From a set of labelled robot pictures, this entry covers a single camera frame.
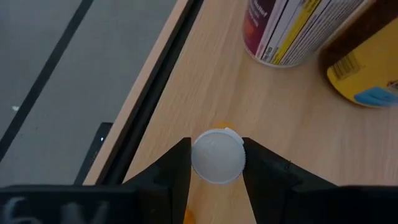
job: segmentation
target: wooden table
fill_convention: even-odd
[[[186,3],[179,1],[174,13]],[[245,8],[245,1],[204,1],[126,180],[181,138],[195,139],[217,123],[227,122],[241,136],[334,184],[397,184],[398,109],[363,108],[343,99],[325,81],[317,57],[288,69],[257,63],[241,39]],[[170,35],[167,27],[177,21],[170,17],[86,184],[95,183],[117,142],[121,124],[155,64],[153,58],[160,55],[159,42],[164,44]],[[242,177],[232,184],[212,185],[192,172],[188,207],[197,223],[255,222]]]

